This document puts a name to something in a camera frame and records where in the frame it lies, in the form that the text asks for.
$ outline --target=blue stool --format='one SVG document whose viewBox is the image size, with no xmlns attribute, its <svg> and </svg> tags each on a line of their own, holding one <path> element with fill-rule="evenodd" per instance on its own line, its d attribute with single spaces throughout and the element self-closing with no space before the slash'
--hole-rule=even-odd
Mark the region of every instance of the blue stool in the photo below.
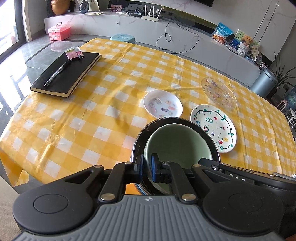
<svg viewBox="0 0 296 241">
<path fill-rule="evenodd" d="M 134 44 L 135 43 L 135 37 L 128 34 L 116 34 L 110 38 L 110 40 L 117 40 L 121 42 L 127 42 Z"/>
</svg>

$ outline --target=beige sofa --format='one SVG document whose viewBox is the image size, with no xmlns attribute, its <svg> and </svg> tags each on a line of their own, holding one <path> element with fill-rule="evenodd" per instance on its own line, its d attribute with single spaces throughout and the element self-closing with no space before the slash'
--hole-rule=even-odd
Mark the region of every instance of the beige sofa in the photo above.
<svg viewBox="0 0 296 241">
<path fill-rule="evenodd" d="M 0 240 L 11 241 L 20 233 L 12 216 L 12 204 L 18 193 L 0 176 Z"/>
</svg>

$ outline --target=tablecloth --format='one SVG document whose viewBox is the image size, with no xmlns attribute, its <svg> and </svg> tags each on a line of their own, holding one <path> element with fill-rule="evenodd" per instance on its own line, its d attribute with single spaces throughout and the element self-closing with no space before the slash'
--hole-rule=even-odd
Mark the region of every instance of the tablecloth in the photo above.
<svg viewBox="0 0 296 241">
<path fill-rule="evenodd" d="M 129 161 L 135 138 L 153 120 L 143 106 L 155 89 L 176 95 L 189 119 L 198 104 L 212 104 L 201 80 L 213 77 L 233 90 L 229 111 L 237 144 L 221 161 L 262 172 L 296 173 L 295 143 L 286 118 L 266 100 L 200 64 L 151 48 L 93 39 L 81 49 L 102 58 L 71 97 L 28 95 L 0 138 L 0 158 L 12 185 L 28 173 L 48 183 L 89 166 Z"/>
</svg>

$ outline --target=black bowl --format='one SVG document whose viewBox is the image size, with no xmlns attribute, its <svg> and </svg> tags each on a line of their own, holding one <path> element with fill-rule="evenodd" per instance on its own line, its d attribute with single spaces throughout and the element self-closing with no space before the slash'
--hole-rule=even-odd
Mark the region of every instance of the black bowl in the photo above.
<svg viewBox="0 0 296 241">
<path fill-rule="evenodd" d="M 140 158 L 141 155 L 143 155 L 146 143 L 150 138 L 150 136 L 152 135 L 152 133 L 156 131 L 156 129 L 158 129 L 161 126 L 172 124 L 172 123 L 188 126 L 191 129 L 195 130 L 198 134 L 200 134 L 201 137 L 205 140 L 205 142 L 209 146 L 213 160 L 220 162 L 219 152 L 216 148 L 215 143 L 211 139 L 211 137 L 198 125 L 192 123 L 189 120 L 185 120 L 177 117 L 164 117 L 164 118 L 156 119 L 150 122 L 147 126 L 145 126 L 137 136 L 136 141 L 133 145 L 131 161 L 135 162 L 137 158 Z M 158 189 L 156 189 L 150 182 L 148 178 L 150 173 L 151 173 L 150 167 L 148 167 L 146 161 L 144 161 L 143 162 L 143 181 L 140 184 L 136 184 L 137 189 L 144 195 L 163 194 Z"/>
</svg>

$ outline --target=potted plant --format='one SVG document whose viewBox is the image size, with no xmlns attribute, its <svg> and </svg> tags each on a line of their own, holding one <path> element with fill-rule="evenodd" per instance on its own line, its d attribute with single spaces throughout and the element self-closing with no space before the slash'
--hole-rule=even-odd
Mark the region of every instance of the potted plant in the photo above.
<svg viewBox="0 0 296 241">
<path fill-rule="evenodd" d="M 276 72 L 274 73 L 274 71 L 272 69 L 270 69 L 270 70 L 273 72 L 273 74 L 276 76 L 276 78 L 278 79 L 279 82 L 276 84 L 276 86 L 266 96 L 267 99 L 271 99 L 271 97 L 277 92 L 278 87 L 283 85 L 283 84 L 287 84 L 287 85 L 290 85 L 290 86 L 294 87 L 294 85 L 287 82 L 287 80 L 288 79 L 296 79 L 296 77 L 292 77 L 291 75 L 289 75 L 289 73 L 292 70 L 294 70 L 296 67 L 288 70 L 288 72 L 286 74 L 283 74 L 283 72 L 285 70 L 285 66 L 283 66 L 282 69 L 281 69 L 281 57 L 279 56 L 279 66 L 278 66 L 275 52 L 274 52 L 274 56 L 275 56 L 275 63 L 276 63 Z"/>
</svg>

